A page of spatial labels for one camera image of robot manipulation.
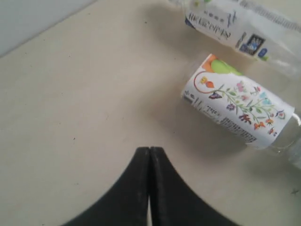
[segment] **black object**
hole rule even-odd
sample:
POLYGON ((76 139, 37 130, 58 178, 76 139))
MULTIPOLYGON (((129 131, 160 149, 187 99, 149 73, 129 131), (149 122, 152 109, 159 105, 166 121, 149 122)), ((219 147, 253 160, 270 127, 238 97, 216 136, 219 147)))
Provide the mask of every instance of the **black object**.
POLYGON ((200 199, 160 147, 140 147, 114 186, 64 226, 237 226, 200 199))

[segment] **floral label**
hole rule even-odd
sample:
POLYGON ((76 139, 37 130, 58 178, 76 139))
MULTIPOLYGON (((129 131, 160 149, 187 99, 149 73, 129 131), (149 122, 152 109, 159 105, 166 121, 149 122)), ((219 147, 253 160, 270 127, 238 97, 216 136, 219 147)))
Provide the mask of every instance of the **floral label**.
POLYGON ((294 108, 210 55, 182 93, 196 109, 257 149, 270 146, 294 108))

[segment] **white label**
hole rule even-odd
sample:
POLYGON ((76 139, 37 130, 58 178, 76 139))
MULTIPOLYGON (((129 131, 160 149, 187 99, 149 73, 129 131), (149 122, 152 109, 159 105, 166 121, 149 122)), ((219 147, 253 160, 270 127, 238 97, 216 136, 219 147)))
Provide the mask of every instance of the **white label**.
POLYGON ((202 66, 182 96, 258 149, 270 146, 294 113, 292 106, 253 80, 233 73, 207 72, 202 66))

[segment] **white wall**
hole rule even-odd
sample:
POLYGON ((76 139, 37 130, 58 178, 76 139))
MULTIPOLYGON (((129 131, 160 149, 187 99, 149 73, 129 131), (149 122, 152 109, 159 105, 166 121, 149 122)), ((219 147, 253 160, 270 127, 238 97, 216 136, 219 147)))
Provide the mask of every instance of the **white wall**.
POLYGON ((94 0, 0 0, 0 56, 94 0))

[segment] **beige surface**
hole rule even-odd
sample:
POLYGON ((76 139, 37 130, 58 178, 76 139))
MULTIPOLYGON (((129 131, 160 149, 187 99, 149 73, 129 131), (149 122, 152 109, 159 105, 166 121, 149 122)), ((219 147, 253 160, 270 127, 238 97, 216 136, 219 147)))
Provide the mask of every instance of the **beige surface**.
MULTIPOLYGON (((274 7, 301 20, 289 2, 274 7)), ((301 171, 246 148, 179 98, 204 51, 300 107, 289 98, 300 97, 299 82, 187 27, 164 0, 99 1, 3 57, 0 225, 71 219, 140 145, 163 146, 192 189, 241 225, 301 225, 301 194, 291 194, 301 171)))

